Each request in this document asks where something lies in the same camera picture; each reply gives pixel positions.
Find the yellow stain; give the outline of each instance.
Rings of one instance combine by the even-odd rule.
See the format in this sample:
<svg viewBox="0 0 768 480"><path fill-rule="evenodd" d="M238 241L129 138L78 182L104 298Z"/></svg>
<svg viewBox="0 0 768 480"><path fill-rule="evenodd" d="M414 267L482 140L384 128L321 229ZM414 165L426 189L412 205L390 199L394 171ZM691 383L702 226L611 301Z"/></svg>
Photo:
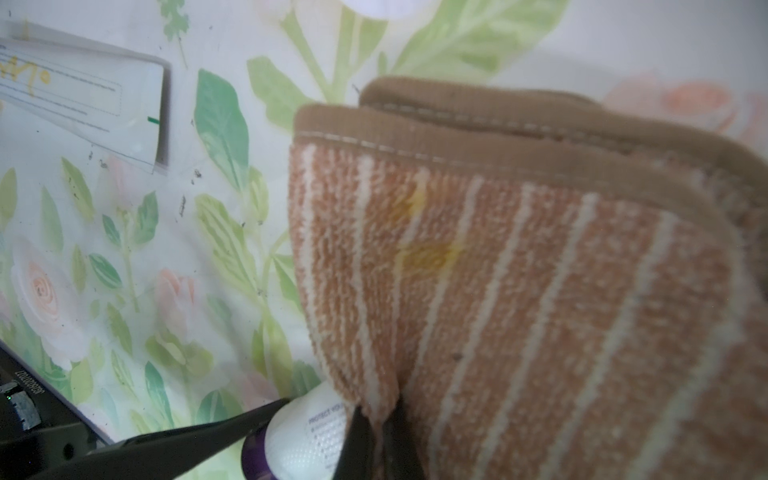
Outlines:
<svg viewBox="0 0 768 480"><path fill-rule="evenodd" d="M465 246L459 242L450 243L414 243L406 248L402 265L404 271L439 272L451 269Z"/></svg>
<svg viewBox="0 0 768 480"><path fill-rule="evenodd" d="M416 180L416 188L408 197L401 195L393 202L392 211L389 214L389 222L410 221L413 217L424 211L426 204L427 184L423 179L419 178Z"/></svg>
<svg viewBox="0 0 768 480"><path fill-rule="evenodd" d="M38 77L38 66L30 61L25 61L20 64L18 57L13 56L7 63L0 61L0 78L5 78L6 75L10 75L12 81L17 81L18 76L25 71L29 70L29 79L27 80L27 91L30 97L34 97L35 93L32 90L32 85L35 83L35 79ZM39 75L40 80L44 84L51 83L51 74L47 70L42 70Z"/></svg>

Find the green leaf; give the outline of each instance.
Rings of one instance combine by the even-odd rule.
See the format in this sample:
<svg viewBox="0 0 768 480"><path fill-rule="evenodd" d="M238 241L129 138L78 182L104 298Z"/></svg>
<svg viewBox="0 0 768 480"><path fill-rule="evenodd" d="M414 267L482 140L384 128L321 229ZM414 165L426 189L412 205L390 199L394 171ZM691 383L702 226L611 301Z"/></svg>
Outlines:
<svg viewBox="0 0 768 480"><path fill-rule="evenodd" d="M149 393L152 404L165 416L168 424L173 428L174 419L170 414L170 403L168 402L168 395L165 393L165 382L152 362L147 362L144 367L144 378L147 382L147 393Z"/></svg>
<svg viewBox="0 0 768 480"><path fill-rule="evenodd" d="M230 307L221 298L210 293L206 296L206 300L210 311L208 320L211 326L225 339L232 338L234 329L232 327L232 310L230 310Z"/></svg>
<svg viewBox="0 0 768 480"><path fill-rule="evenodd" d="M275 260L276 263L282 265L286 272L291 272L293 274L293 255L275 253L272 255L272 259Z"/></svg>
<svg viewBox="0 0 768 480"><path fill-rule="evenodd" d="M89 223L92 222L96 210L94 210L91 191L85 183L83 173L64 157L61 158L61 166L64 169L64 179L69 186L69 193L72 195L74 205L77 207L85 221Z"/></svg>
<svg viewBox="0 0 768 480"><path fill-rule="evenodd" d="M197 342L184 347L184 358L187 360L185 367L193 377L204 377L214 367L214 356Z"/></svg>
<svg viewBox="0 0 768 480"><path fill-rule="evenodd" d="M162 343L161 340L158 340L157 337L153 335L147 339L147 342L144 344L144 348L147 349L147 353L149 353L149 356L155 362L161 364L166 368L181 365L181 362L179 362L177 359L180 357L182 361L185 361L181 351L179 351L178 357L176 357L171 353L171 351L169 350L169 348L166 347L166 345L167 344ZM178 349L178 348L176 348L176 346L171 343L170 349Z"/></svg>
<svg viewBox="0 0 768 480"><path fill-rule="evenodd" d="M259 325L259 328L253 331L253 338L250 342L250 354L253 360L253 366L258 373L267 376L266 372L266 360L264 359L264 322Z"/></svg>
<svg viewBox="0 0 768 480"><path fill-rule="evenodd" d="M94 273L96 273L96 278L104 286L112 290L122 288L123 280L120 280L118 271L109 263L109 260L98 253L88 255L88 259L91 261L91 267L94 269Z"/></svg>
<svg viewBox="0 0 768 480"><path fill-rule="evenodd" d="M149 425L149 429L152 432L159 432L163 429L163 426L160 424L160 422L158 422L149 412L144 413L144 420L147 421L147 425Z"/></svg>
<svg viewBox="0 0 768 480"><path fill-rule="evenodd" d="M174 37L181 38L182 33L186 33L190 27L189 15L182 15L179 10L184 6L184 0L157 0L160 4L160 15L162 15L166 24L163 27L163 33L168 41Z"/></svg>
<svg viewBox="0 0 768 480"><path fill-rule="evenodd" d="M144 419L141 418L141 414L139 414L139 412L136 410L131 410L128 415L131 417L131 423L134 424L134 427L136 427L136 431L139 432L139 434L144 435L147 433L152 433L149 425L147 425Z"/></svg>
<svg viewBox="0 0 768 480"><path fill-rule="evenodd" d="M238 192L245 188L248 169L248 126L237 93L222 77L200 69L194 126L208 156Z"/></svg>
<svg viewBox="0 0 768 480"><path fill-rule="evenodd" d="M386 75L386 53L383 51L379 52L379 61L376 65L376 72L381 77L382 75Z"/></svg>
<svg viewBox="0 0 768 480"><path fill-rule="evenodd" d="M96 339L91 340L91 348L89 349L88 358L91 359L91 364L94 367L94 372L101 370L104 366L104 347Z"/></svg>
<svg viewBox="0 0 768 480"><path fill-rule="evenodd" d="M131 340L131 331L128 329L128 324L120 314L120 310L114 308L114 305L107 303L107 318L109 320L109 328L112 331L112 335L116 336L120 341L120 346L123 350L130 355L134 355L134 344Z"/></svg>
<svg viewBox="0 0 768 480"><path fill-rule="evenodd" d="M85 277L87 270L85 269L85 260L83 259L83 253L80 251L78 245L74 246L72 250L72 283L75 288L78 289L78 293L83 293L85 288Z"/></svg>
<svg viewBox="0 0 768 480"><path fill-rule="evenodd" d="M48 189L43 187L41 200L40 224L43 229L45 244L55 252L64 248L64 234L61 232L61 220L58 217L56 203Z"/></svg>
<svg viewBox="0 0 768 480"><path fill-rule="evenodd" d="M251 58L247 68L253 93L266 105L267 119L278 127L292 131L296 111L313 100L267 57Z"/></svg>
<svg viewBox="0 0 768 480"><path fill-rule="evenodd" d="M229 480L230 474L226 470L213 470L205 472L200 480Z"/></svg>
<svg viewBox="0 0 768 480"><path fill-rule="evenodd" d="M224 205L208 194L195 198L197 221L213 249L213 260L224 281L246 296L257 294L256 264L245 244L241 225Z"/></svg>
<svg viewBox="0 0 768 480"><path fill-rule="evenodd" d="M485 81L536 45L560 21L568 0L443 0L416 32L393 74Z"/></svg>
<svg viewBox="0 0 768 480"><path fill-rule="evenodd" d="M120 246L120 232L114 225L114 221L107 215L101 215L101 222L104 224L104 233L107 234L107 240L116 246Z"/></svg>
<svg viewBox="0 0 768 480"><path fill-rule="evenodd" d="M280 262L275 262L275 270L277 270L277 277L280 279L280 291L283 293L283 298L289 302L293 302L293 304L296 305L296 308L302 312L301 300L299 300L299 290L296 289L296 284L293 282L293 279Z"/></svg>
<svg viewBox="0 0 768 480"><path fill-rule="evenodd" d="M72 389L69 382L69 372L65 372L60 366L51 361L51 358L45 355L43 365L45 368L39 369L45 381L47 381L57 392L61 393L67 400L72 400Z"/></svg>
<svg viewBox="0 0 768 480"><path fill-rule="evenodd" d="M0 232L5 230L5 226L13 218L17 201L16 169L9 168L0 180Z"/></svg>
<svg viewBox="0 0 768 480"><path fill-rule="evenodd" d="M248 169L248 201L249 216L261 225L270 212L270 192L264 176L253 167Z"/></svg>
<svg viewBox="0 0 768 480"><path fill-rule="evenodd" d="M197 424L219 422L243 413L237 399L225 389L214 390L203 397L197 409Z"/></svg>
<svg viewBox="0 0 768 480"><path fill-rule="evenodd" d="M72 385L72 403L79 405L88 400L94 391L94 380L91 376L91 367L88 365L88 359L73 363L69 379Z"/></svg>
<svg viewBox="0 0 768 480"><path fill-rule="evenodd" d="M137 245L146 243L154 238L154 229L157 227L157 197L154 192L144 195L139 205L136 226L134 229L134 242Z"/></svg>
<svg viewBox="0 0 768 480"><path fill-rule="evenodd" d="M290 396L291 379L293 374L293 359L288 347L288 339L283 327L265 310L261 320L264 341L264 359L267 378L277 387L280 396Z"/></svg>
<svg viewBox="0 0 768 480"><path fill-rule="evenodd" d="M360 24L360 36L357 47L357 65L361 65L371 56L386 31L387 22L364 18Z"/></svg>
<svg viewBox="0 0 768 480"><path fill-rule="evenodd" d="M293 378L291 379L291 397L306 395L311 389L320 384L320 377L315 369L301 360L293 363Z"/></svg>
<svg viewBox="0 0 768 480"><path fill-rule="evenodd" d="M115 379L128 393L131 394L132 397L137 398L136 393L134 392L134 378L131 375L131 371L128 370L123 359L120 358L114 350L112 350L111 359L112 372L114 373Z"/></svg>
<svg viewBox="0 0 768 480"><path fill-rule="evenodd" d="M88 307L88 311L91 313L91 319L94 319L98 316L98 314L101 312L101 302L99 299L91 302L91 306Z"/></svg>
<svg viewBox="0 0 768 480"><path fill-rule="evenodd" d="M120 425L120 416L118 415L118 407L114 404L112 395L106 389L101 389L101 407L107 413L109 419L116 426Z"/></svg>

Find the pink flower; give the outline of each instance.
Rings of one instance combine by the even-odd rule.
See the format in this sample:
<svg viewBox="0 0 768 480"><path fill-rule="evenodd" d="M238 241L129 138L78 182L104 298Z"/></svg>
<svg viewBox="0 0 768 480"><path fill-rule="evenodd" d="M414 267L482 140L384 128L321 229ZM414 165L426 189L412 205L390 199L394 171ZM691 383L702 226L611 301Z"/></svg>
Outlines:
<svg viewBox="0 0 768 480"><path fill-rule="evenodd" d="M72 282L23 237L14 242L11 282L24 318L53 363L70 370L71 362L83 360L88 338Z"/></svg>
<svg viewBox="0 0 768 480"><path fill-rule="evenodd" d="M144 197L140 186L143 172L121 158L110 155L105 162L109 172L107 196L123 210L133 210Z"/></svg>
<svg viewBox="0 0 768 480"><path fill-rule="evenodd" d="M763 94L739 98L705 80L665 86L656 74L647 73L622 81L603 103L611 110L725 134L760 153L768 146L768 97Z"/></svg>
<svg viewBox="0 0 768 480"><path fill-rule="evenodd" d="M245 410L257 409L280 398L275 386L253 369L232 372L231 378Z"/></svg>
<svg viewBox="0 0 768 480"><path fill-rule="evenodd" d="M155 281L154 299L161 321L182 343L188 343L190 325L197 316L194 279L163 268Z"/></svg>

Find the floral wallpaper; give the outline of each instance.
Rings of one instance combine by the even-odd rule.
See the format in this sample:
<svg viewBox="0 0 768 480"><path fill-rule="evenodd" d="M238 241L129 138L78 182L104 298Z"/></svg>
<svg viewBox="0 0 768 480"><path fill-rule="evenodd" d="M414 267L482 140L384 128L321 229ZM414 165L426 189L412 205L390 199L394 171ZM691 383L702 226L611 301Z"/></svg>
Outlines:
<svg viewBox="0 0 768 480"><path fill-rule="evenodd" d="M0 103L0 339L113 440L321 381L286 229L301 105L354 104L382 74L552 84L542 69L520 85L517 65L580 4L81 1L87 15L24 2L9 14L169 61L169 155L143 172ZM639 71L573 90L768 148L765 91ZM187 476L242 478L239 457L234 445Z"/></svg>

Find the striped towel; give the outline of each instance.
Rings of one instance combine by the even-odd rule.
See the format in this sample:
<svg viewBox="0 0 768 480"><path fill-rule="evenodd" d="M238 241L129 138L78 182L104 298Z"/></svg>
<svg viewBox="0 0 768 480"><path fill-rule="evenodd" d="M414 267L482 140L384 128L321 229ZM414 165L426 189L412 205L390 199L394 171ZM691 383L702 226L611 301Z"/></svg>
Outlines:
<svg viewBox="0 0 768 480"><path fill-rule="evenodd" d="M382 78L295 120L315 352L430 478L765 478L768 168L575 95Z"/></svg>

